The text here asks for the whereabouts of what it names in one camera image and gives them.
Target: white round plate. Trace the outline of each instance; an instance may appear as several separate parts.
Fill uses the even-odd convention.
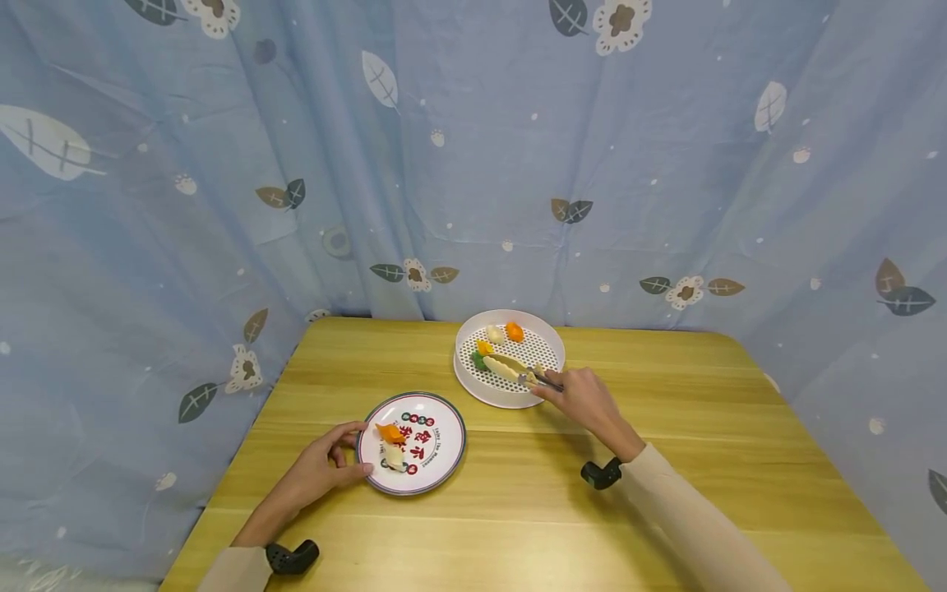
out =
[[[428,392],[407,392],[375,407],[366,418],[368,429],[355,446],[359,462],[370,462],[375,471],[371,485],[392,495],[430,492],[457,468],[467,446],[467,428],[460,413],[446,399]],[[407,443],[403,446],[405,473],[383,465],[382,437],[375,424],[394,423]]]
[[[471,352],[476,349],[476,340],[487,338],[487,326],[494,325],[505,331],[503,328],[510,321],[523,328],[526,339],[522,343],[507,340],[494,345],[497,353],[512,356],[528,365],[541,362],[546,368],[563,368],[565,345],[555,329],[538,316],[523,311],[496,310],[475,314],[461,325],[454,343],[454,374],[467,392],[483,403],[503,409],[526,409],[543,400],[534,397],[525,386],[477,370],[470,359]]]

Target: beige sleeve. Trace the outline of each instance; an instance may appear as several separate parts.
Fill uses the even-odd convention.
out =
[[[263,592],[273,569],[263,547],[228,547],[214,560],[198,592]]]
[[[707,592],[787,592],[789,584],[735,524],[653,446],[621,465],[622,489],[670,539]]]

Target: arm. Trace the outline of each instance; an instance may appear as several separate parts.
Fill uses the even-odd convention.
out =
[[[198,592],[262,592],[273,573],[264,548],[275,542],[299,511],[336,487],[363,479],[370,463],[348,466],[343,445],[352,446],[352,432],[367,429],[364,422],[337,425],[314,441],[253,510],[229,548],[221,551],[207,571]]]
[[[547,371],[546,377],[562,384],[564,391],[537,386],[533,394],[592,432],[623,463],[619,486],[664,531],[708,592],[791,590],[740,529],[638,436],[595,372]]]

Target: black wrist tracker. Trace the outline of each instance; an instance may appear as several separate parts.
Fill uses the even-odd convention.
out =
[[[266,561],[279,576],[298,576],[306,573],[319,558],[319,547],[310,539],[303,541],[295,551],[278,543],[266,546]]]
[[[614,457],[604,467],[599,467],[590,460],[582,466],[581,475],[586,483],[597,490],[608,489],[621,479],[621,461]]]

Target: blue curtain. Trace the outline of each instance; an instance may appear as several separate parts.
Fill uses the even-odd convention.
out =
[[[517,308],[733,335],[947,587],[939,0],[0,10],[0,553],[157,581],[307,321]]]

